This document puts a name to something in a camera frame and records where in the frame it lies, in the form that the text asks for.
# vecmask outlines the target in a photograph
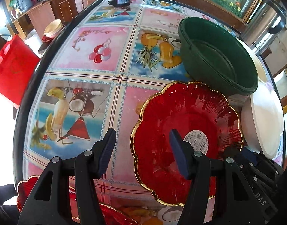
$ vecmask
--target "white bowl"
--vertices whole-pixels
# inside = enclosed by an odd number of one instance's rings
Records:
[[[59,26],[56,30],[54,30],[54,31],[51,32],[50,34],[45,34],[45,36],[47,36],[47,37],[53,39],[53,38],[55,38],[55,37],[60,33],[60,31],[62,30],[63,27],[64,27],[64,25],[63,25],[63,24],[60,24],[60,26]]]
[[[53,20],[48,26],[45,28],[44,34],[54,34],[54,31],[58,30],[61,26],[61,19]]]
[[[248,97],[241,111],[241,127],[247,144],[263,152],[268,159],[276,156],[284,129],[283,113],[274,93],[259,82],[257,90]]]
[[[253,60],[253,62],[255,64],[257,73],[258,73],[258,80],[263,82],[263,83],[266,83],[267,82],[267,76],[266,76],[264,67],[263,67],[262,63],[260,62],[259,58],[256,56],[255,53],[253,53],[252,49],[249,48],[249,46],[247,44],[245,44],[244,42],[242,42],[238,38],[236,38],[236,39],[243,45],[243,47],[245,48],[247,53],[252,58],[252,60]]]

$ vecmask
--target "red glass plate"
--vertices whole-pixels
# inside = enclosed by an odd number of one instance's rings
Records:
[[[52,41],[53,39],[51,39],[50,37],[47,37],[47,36],[43,36],[43,38],[42,38],[42,41],[43,42],[49,42],[49,41]]]
[[[20,212],[22,211],[28,195],[30,194],[38,178],[38,176],[32,176],[28,178],[27,181],[22,181],[18,184],[17,207]],[[80,219],[78,216],[76,190],[73,187],[70,187],[70,203],[72,219],[76,222],[79,222]],[[111,206],[100,203],[100,208],[102,210],[106,225],[138,225],[135,220]]]
[[[216,159],[228,146],[240,150],[242,135],[238,115],[227,99],[200,82],[172,82],[144,103],[131,133],[136,178],[158,202],[184,206],[191,181],[178,171],[169,143],[171,129],[187,136],[195,150]],[[212,177],[209,197],[214,195]]]

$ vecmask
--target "gold rim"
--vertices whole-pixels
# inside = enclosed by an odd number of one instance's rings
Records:
[[[243,146],[243,137],[242,137],[242,133],[241,133],[241,130],[240,130],[240,123],[239,123],[239,116],[237,114],[237,112],[235,111],[235,109],[230,106],[227,98],[221,93],[221,92],[218,92],[218,91],[214,91],[212,90],[208,85],[202,83],[202,82],[199,82],[199,81],[191,81],[191,82],[188,82],[188,83],[184,83],[182,81],[173,81],[169,84],[167,84],[166,86],[164,86],[164,88],[159,92],[159,93],[156,93],[154,95],[151,95],[146,101],[145,103],[143,104],[142,108],[141,108],[141,112],[139,114],[139,120],[137,121],[137,123],[135,124],[134,128],[132,129],[132,132],[131,132],[131,138],[130,138],[130,149],[131,149],[131,153],[133,155],[133,158],[134,158],[134,173],[135,173],[135,177],[137,179],[137,181],[139,182],[139,184],[146,190],[150,191],[152,196],[154,197],[155,200],[157,200],[159,203],[165,205],[165,206],[184,206],[183,203],[176,203],[176,204],[168,204],[166,202],[164,202],[163,200],[159,199],[156,192],[152,189],[150,189],[149,187],[147,187],[142,181],[141,181],[141,178],[139,177],[139,174],[138,174],[138,156],[137,154],[135,153],[135,147],[134,147],[134,137],[135,137],[135,133],[136,133],[136,130],[137,128],[139,127],[139,125],[141,124],[141,122],[143,121],[143,115],[144,115],[144,110],[146,109],[146,106],[148,105],[148,103],[155,97],[159,96],[159,95],[163,95],[164,92],[172,85],[174,84],[184,84],[184,85],[190,85],[190,84],[200,84],[200,85],[205,85],[207,86],[212,92],[214,93],[219,93],[220,95],[222,95],[228,106],[235,112],[236,116],[237,116],[237,120],[238,120],[238,130],[240,132],[240,135],[241,135],[241,147],[240,147],[240,150],[242,149],[242,146]]]
[[[74,187],[72,187],[72,186],[69,186],[69,187],[76,192],[76,189],[75,189]],[[106,206],[106,207],[108,207],[109,209],[114,210],[114,211],[116,211],[116,212],[118,212],[118,213],[120,213],[120,214],[122,214],[122,215],[128,217],[129,219],[131,219],[131,220],[132,220],[133,222],[135,222],[136,224],[139,224],[139,223],[138,223],[137,221],[135,221],[133,218],[129,217],[128,214],[125,214],[124,212],[122,212],[122,211],[120,211],[120,210],[117,210],[117,209],[113,208],[112,206],[106,205],[106,204],[104,204],[104,203],[99,202],[99,204],[102,205],[102,206]]]
[[[30,176],[27,180],[20,181],[20,182],[18,183],[18,185],[16,186],[16,192],[18,193],[18,195],[17,195],[17,197],[16,197],[17,206],[18,206],[18,199],[19,199],[19,197],[20,197],[20,194],[19,194],[19,185],[20,185],[21,183],[27,183],[30,178],[39,178],[39,176],[38,176],[38,175]]]

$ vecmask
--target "green plastic basin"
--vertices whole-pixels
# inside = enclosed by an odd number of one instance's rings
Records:
[[[252,58],[228,31],[206,19],[181,20],[180,55],[189,75],[225,96],[250,95],[258,87]]]

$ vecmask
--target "screw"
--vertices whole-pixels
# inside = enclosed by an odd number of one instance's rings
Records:
[[[202,155],[202,153],[201,153],[200,151],[195,151],[195,152],[194,152],[194,155],[195,155],[196,157],[200,157],[200,156]]]
[[[227,158],[226,158],[226,161],[227,161],[228,163],[230,163],[230,164],[234,162],[234,160],[233,160],[231,157],[227,157]]]
[[[92,154],[91,150],[86,150],[83,155],[85,155],[86,157],[90,156]]]
[[[59,157],[53,157],[53,158],[52,158],[52,162],[53,162],[53,163],[56,163],[56,162],[58,162],[58,161],[59,161]]]

